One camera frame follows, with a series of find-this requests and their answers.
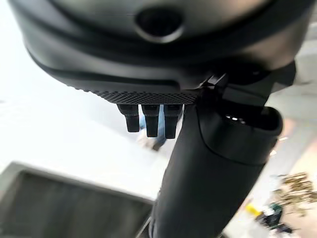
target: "black handle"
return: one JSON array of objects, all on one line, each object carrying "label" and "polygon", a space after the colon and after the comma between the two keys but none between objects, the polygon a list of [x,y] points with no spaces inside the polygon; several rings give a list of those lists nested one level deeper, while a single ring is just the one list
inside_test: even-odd
[{"label": "black handle", "polygon": [[[183,127],[153,209],[150,226],[153,238],[217,237],[241,206],[264,167],[265,161],[254,165],[216,154],[201,133],[200,120],[208,117],[200,116],[197,106],[188,106],[184,112]],[[280,128],[257,131],[272,136],[271,141],[264,140],[270,144],[267,147],[270,149],[274,145],[272,141],[276,141],[281,132],[281,118],[278,116],[276,121],[276,127]]]}]

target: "speaker grille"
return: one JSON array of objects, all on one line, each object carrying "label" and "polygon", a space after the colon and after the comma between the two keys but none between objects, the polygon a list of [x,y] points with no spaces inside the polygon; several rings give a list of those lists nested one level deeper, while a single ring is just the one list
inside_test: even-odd
[{"label": "speaker grille", "polygon": [[200,91],[180,93],[94,91],[93,93],[116,104],[192,104],[198,98]]}]

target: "yellow object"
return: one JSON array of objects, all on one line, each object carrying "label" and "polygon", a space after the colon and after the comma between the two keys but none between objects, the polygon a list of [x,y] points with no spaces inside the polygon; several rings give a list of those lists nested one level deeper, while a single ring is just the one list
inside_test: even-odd
[{"label": "yellow object", "polygon": [[255,217],[259,216],[261,214],[260,211],[258,211],[251,203],[249,203],[246,207],[245,207],[246,211],[251,213],[252,215],[254,215]]}]

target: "person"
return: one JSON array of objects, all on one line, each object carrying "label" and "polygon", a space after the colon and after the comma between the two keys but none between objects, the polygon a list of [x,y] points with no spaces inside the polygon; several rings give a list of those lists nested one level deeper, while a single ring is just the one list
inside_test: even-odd
[{"label": "person", "polygon": [[[178,121],[180,121],[182,114],[183,114],[183,109],[182,109],[182,112],[179,114]],[[165,138],[165,120],[164,120],[164,106],[163,105],[160,105],[159,107],[158,136],[153,138],[147,137],[145,116],[141,114],[140,115],[140,135],[137,138],[137,142],[141,146],[150,148],[155,151],[158,151],[165,144],[166,138]]]}]

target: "round hole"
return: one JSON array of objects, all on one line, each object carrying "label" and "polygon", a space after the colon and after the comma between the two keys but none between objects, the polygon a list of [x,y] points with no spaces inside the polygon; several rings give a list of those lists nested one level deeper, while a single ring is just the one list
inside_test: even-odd
[{"label": "round hole", "polygon": [[147,41],[168,43],[183,32],[181,14],[169,8],[150,8],[137,14],[137,32]]}]

